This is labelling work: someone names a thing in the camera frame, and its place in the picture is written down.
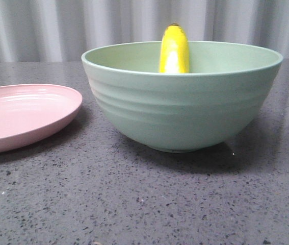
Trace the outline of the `green ribbed bowl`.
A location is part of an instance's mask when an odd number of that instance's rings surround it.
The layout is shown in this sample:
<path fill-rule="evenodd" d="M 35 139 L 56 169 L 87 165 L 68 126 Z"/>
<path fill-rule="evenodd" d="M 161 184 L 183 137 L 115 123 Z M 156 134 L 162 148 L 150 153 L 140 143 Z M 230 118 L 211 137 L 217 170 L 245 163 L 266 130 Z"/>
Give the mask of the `green ribbed bowl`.
<path fill-rule="evenodd" d="M 190 41 L 190 72 L 159 72 L 158 41 L 87 51 L 82 63 L 108 120 L 125 136 L 164 152 L 221 143 L 257 115 L 283 56 L 228 42 Z"/>

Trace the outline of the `yellow banana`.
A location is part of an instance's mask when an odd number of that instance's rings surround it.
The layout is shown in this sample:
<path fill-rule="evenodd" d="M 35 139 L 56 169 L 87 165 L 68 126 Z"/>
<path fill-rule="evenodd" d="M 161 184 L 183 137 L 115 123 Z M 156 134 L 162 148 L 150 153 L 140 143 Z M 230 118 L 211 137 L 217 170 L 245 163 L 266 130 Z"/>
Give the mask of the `yellow banana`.
<path fill-rule="evenodd" d="M 163 34 L 160 50 L 160 73 L 184 74 L 190 72 L 189 43 L 182 27 L 173 23 Z"/>

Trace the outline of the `pink plate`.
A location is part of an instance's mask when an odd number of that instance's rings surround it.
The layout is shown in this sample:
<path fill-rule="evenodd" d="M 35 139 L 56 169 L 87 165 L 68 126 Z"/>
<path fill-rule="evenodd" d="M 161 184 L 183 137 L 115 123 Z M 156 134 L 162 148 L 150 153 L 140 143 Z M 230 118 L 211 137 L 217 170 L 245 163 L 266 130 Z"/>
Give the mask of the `pink plate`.
<path fill-rule="evenodd" d="M 82 95 L 53 84 L 0 87 L 0 152 L 17 149 L 67 126 L 77 115 Z"/>

